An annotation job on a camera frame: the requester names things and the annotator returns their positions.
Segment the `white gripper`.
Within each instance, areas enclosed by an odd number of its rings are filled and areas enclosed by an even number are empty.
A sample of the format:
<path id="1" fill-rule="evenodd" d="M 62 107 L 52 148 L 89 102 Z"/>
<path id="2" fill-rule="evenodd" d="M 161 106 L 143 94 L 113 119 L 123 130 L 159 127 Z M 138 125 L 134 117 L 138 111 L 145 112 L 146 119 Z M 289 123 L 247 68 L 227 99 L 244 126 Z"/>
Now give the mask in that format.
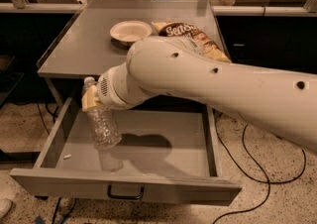
<path id="1" fill-rule="evenodd" d="M 85 86 L 82 91 L 81 106 L 84 112 L 100 105 L 112 109 L 130 109 L 155 97 L 137 84 L 127 70 L 125 63 L 111 67 L 103 73 L 97 86 Z"/>

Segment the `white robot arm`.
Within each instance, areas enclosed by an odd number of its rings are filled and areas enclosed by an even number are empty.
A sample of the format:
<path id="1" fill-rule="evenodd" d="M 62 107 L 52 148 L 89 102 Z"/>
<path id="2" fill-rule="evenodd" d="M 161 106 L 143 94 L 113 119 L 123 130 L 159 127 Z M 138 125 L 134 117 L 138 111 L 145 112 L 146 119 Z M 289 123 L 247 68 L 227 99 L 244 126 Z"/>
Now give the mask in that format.
<path id="1" fill-rule="evenodd" d="M 187 38 L 135 42 L 123 64 L 87 84 L 82 109 L 129 109 L 157 95 L 203 103 L 317 152 L 316 74 L 217 61 Z"/>

